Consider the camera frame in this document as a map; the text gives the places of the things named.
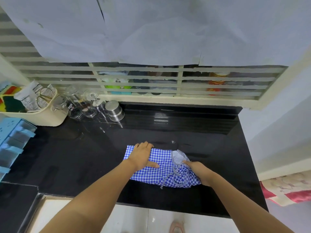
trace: kitchen counter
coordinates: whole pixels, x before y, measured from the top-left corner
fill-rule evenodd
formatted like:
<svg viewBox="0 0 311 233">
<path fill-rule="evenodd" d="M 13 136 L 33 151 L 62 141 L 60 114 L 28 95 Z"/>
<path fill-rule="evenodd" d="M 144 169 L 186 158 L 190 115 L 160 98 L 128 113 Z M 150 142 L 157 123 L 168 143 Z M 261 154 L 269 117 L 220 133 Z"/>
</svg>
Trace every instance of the kitchen counter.
<svg viewBox="0 0 311 233">
<path fill-rule="evenodd" d="M 236 107 L 123 104 L 121 122 L 74 121 L 38 127 L 3 182 L 74 197 L 115 168 L 127 145 L 148 141 L 200 161 L 267 210 Z M 229 217 L 212 188 L 169 188 L 129 180 L 118 204 Z"/>
</svg>

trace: hand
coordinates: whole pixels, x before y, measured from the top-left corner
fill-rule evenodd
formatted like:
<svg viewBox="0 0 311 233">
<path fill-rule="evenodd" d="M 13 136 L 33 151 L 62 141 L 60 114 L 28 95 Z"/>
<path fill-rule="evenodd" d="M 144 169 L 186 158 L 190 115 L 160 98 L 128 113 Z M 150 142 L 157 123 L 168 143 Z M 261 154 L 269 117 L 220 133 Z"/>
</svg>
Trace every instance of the hand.
<svg viewBox="0 0 311 233">
<path fill-rule="evenodd" d="M 211 186 L 216 175 L 215 172 L 205 167 L 204 164 L 200 162 L 188 162 L 184 160 L 183 163 L 191 168 L 191 170 L 200 178 L 203 185 Z"/>
<path fill-rule="evenodd" d="M 136 171 L 141 170 L 146 166 L 154 168 L 160 167 L 157 163 L 148 161 L 151 148 L 153 148 L 153 144 L 148 142 L 136 144 L 134 146 L 134 149 L 128 156 L 127 160 L 135 165 Z"/>
</svg>

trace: tiled floor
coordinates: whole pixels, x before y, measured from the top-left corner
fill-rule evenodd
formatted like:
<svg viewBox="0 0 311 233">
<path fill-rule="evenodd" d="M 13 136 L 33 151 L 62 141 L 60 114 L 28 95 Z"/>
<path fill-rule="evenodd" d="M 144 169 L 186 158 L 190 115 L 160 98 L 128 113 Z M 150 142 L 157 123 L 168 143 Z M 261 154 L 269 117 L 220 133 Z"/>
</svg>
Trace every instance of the tiled floor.
<svg viewBox="0 0 311 233">
<path fill-rule="evenodd" d="M 39 233 L 70 200 L 45 200 L 29 233 Z M 238 233 L 232 219 L 116 205 L 101 233 L 168 233 L 173 221 L 184 223 L 185 232 Z"/>
</svg>

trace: blue gingham cloth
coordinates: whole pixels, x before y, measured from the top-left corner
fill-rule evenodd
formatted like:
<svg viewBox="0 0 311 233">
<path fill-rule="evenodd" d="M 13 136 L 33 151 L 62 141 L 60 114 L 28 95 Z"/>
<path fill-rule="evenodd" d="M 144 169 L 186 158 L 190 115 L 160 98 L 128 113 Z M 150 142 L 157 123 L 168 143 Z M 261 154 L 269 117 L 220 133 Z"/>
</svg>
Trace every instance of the blue gingham cloth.
<svg viewBox="0 0 311 233">
<path fill-rule="evenodd" d="M 124 159 L 127 159 L 132 150 L 133 145 L 128 145 Z M 188 157 L 177 150 L 185 160 Z M 168 187 L 189 188 L 192 185 L 201 184 L 200 179 L 192 172 L 190 167 L 184 163 L 177 164 L 173 161 L 172 150 L 151 149 L 149 161 L 159 164 L 159 168 L 145 167 L 134 173 L 132 180 L 145 182 L 148 184 L 160 185 Z"/>
</svg>

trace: scissors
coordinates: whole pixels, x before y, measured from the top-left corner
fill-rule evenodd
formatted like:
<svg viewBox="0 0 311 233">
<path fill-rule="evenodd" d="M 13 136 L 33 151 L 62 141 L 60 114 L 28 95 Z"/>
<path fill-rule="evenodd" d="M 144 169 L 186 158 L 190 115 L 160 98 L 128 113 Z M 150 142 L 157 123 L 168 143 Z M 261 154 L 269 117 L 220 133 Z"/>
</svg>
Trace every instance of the scissors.
<svg viewBox="0 0 311 233">
<path fill-rule="evenodd" d="M 38 105 L 41 109 L 42 109 L 43 107 L 41 107 L 40 104 L 38 103 L 38 100 L 39 100 L 39 99 L 42 99 L 42 100 L 46 101 L 47 103 L 49 103 L 49 102 L 53 99 L 53 97 L 50 97 L 49 95 L 44 95 L 44 94 L 42 94 L 42 93 L 44 93 L 44 91 L 42 91 L 43 89 L 48 89 L 48 90 L 51 91 L 52 95 L 54 94 L 54 92 L 53 92 L 52 89 L 50 89 L 50 88 L 41 88 L 41 89 L 40 89 L 39 95 L 38 95 L 37 98 L 36 98 L 36 102 L 37 102 L 37 105 Z"/>
</svg>

